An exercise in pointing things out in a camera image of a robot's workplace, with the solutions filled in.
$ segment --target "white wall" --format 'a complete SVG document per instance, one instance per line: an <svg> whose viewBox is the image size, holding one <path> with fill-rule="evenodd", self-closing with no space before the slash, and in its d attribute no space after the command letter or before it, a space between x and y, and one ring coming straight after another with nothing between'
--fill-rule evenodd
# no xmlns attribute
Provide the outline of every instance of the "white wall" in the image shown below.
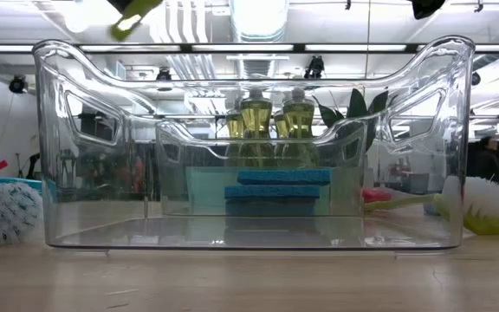
<svg viewBox="0 0 499 312"><path fill-rule="evenodd" d="M19 153L21 166L39 152L36 98L31 94L12 94L8 85L0 82L0 161L9 164L0 171L0 177L16 177L18 165L15 153ZM23 168L27 174L29 162Z"/></svg>

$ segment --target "plant leaf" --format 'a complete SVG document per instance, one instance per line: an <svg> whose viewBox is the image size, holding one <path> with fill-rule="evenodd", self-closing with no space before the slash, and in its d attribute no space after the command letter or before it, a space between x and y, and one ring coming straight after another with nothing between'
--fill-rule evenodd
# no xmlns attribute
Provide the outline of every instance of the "plant leaf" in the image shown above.
<svg viewBox="0 0 499 312"><path fill-rule="evenodd" d="M373 144L373 140L376 135L377 135L377 118L371 118L370 120L367 121L367 138L365 145L365 153L367 153L367 151L369 151L369 148L371 148L371 145Z"/></svg>
<svg viewBox="0 0 499 312"><path fill-rule="evenodd" d="M322 122L325 123L325 126L331 127L336 121L339 120L336 112L328 107L324 107L321 104L319 105L319 111L321 112Z"/></svg>
<svg viewBox="0 0 499 312"><path fill-rule="evenodd" d="M338 135L339 138L346 139L350 135L354 134L356 131L363 131L362 130L362 124L357 123L357 122L348 122L347 124L344 124L339 130L338 130ZM352 142L344 142L345 145L342 147L342 152L344 153L344 159L345 160L350 160L353 157L355 157L356 153L358 152L358 141L354 140Z"/></svg>
<svg viewBox="0 0 499 312"><path fill-rule="evenodd" d="M390 99L390 103L388 103L388 106L387 107L390 107L393 103L394 103L394 100L396 100L396 98L398 97L398 95L394 95L391 99Z"/></svg>
<svg viewBox="0 0 499 312"><path fill-rule="evenodd" d="M369 114L376 114L381 110L386 108L386 102L388 101L388 91L385 91L374 97L369 106Z"/></svg>
<svg viewBox="0 0 499 312"><path fill-rule="evenodd" d="M336 113L336 117L338 118L338 120L343 120L344 119L344 115L338 111L338 109L335 109L334 112Z"/></svg>
<svg viewBox="0 0 499 312"><path fill-rule="evenodd" d="M367 105L365 99L358 89L352 90L352 97L350 97L350 106L347 108L347 118L367 116Z"/></svg>

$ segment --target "brush handle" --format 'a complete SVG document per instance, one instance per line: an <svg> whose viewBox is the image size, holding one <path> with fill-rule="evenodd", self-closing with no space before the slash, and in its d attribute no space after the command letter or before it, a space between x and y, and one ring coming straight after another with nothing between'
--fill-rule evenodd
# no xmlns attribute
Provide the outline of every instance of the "brush handle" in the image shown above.
<svg viewBox="0 0 499 312"><path fill-rule="evenodd" d="M365 212L375 210L392 210L405 205L424 204L434 200L434 195L423 195L412 198L395 199L385 202L374 202L365 204Z"/></svg>

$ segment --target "clear plastic bin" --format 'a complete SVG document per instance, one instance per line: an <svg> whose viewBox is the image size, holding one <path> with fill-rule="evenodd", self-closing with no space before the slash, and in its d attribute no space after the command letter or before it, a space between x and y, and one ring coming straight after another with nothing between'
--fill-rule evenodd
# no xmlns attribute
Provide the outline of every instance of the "clear plastic bin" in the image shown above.
<svg viewBox="0 0 499 312"><path fill-rule="evenodd" d="M473 54L470 40L449 36L423 47L399 72L374 80L120 81L65 42L40 42L34 55L47 244L458 246ZM151 94L164 88L187 96L256 88L271 94L292 88L357 88L368 95L387 90L389 106L339 120L312 138L203 140L186 129L191 116L156 113ZM136 114L136 107L153 112ZM286 146L299 152L271 152ZM370 191L389 199L366 203ZM442 211L434 198L442 199Z"/></svg>

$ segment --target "security camera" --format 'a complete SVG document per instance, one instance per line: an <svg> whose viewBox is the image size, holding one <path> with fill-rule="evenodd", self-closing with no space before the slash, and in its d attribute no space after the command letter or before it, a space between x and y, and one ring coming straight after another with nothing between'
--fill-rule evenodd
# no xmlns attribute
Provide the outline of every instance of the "security camera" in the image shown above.
<svg viewBox="0 0 499 312"><path fill-rule="evenodd" d="M9 91L14 94L23 94L26 92L28 83L26 83L26 77L23 75L16 75L9 84Z"/></svg>
<svg viewBox="0 0 499 312"><path fill-rule="evenodd" d="M309 66L305 69L304 79L320 79L321 73L325 70L325 62L322 60L322 56L313 55Z"/></svg>
<svg viewBox="0 0 499 312"><path fill-rule="evenodd" d="M473 73L473 79L471 79L471 84L473 86L476 86L479 83L481 83L481 76L475 72Z"/></svg>
<svg viewBox="0 0 499 312"><path fill-rule="evenodd" d="M171 70L168 67L159 68L159 73L157 74L157 78L155 80L156 81L169 81L169 80L172 80ZM166 92L166 91L171 91L172 88L163 87L163 88L158 88L157 90L161 91L161 92Z"/></svg>

